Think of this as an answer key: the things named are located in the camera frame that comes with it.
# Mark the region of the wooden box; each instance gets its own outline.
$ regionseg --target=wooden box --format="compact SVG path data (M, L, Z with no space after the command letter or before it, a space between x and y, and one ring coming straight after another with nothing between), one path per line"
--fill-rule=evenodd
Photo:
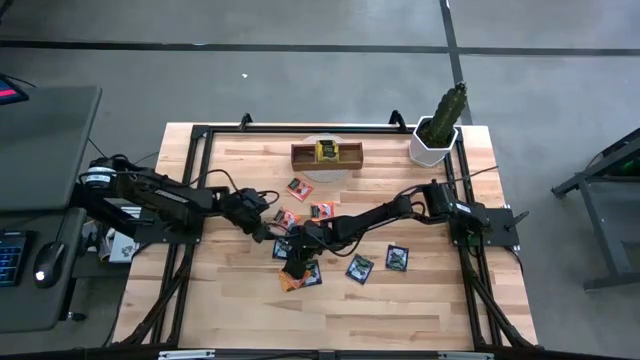
M359 170L362 169L364 153L362 143L338 144L340 161L316 161L315 144L292 144L291 167L294 171L305 170Z

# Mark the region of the computer monitor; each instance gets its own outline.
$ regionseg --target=computer monitor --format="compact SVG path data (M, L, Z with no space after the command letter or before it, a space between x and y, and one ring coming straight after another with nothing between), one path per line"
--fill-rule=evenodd
M29 100L29 95L12 83L6 76L0 75L0 105L13 104Z

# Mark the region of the keyboard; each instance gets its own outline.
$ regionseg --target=keyboard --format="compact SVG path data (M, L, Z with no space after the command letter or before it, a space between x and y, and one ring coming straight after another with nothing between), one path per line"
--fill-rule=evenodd
M17 286L31 232L0 233L0 287Z

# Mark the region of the potted plant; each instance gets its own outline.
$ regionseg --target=potted plant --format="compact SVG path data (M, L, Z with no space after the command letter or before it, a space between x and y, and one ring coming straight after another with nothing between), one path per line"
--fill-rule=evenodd
M411 135L409 156L421 166L433 166L447 155L458 137L453 126L467 102L467 86L460 82L440 100L433 117L423 116Z

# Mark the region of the red light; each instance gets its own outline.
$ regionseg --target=red light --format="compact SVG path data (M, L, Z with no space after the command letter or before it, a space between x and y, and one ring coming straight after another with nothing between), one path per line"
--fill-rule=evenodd
M0 97L15 95L16 92L14 90L0 90Z

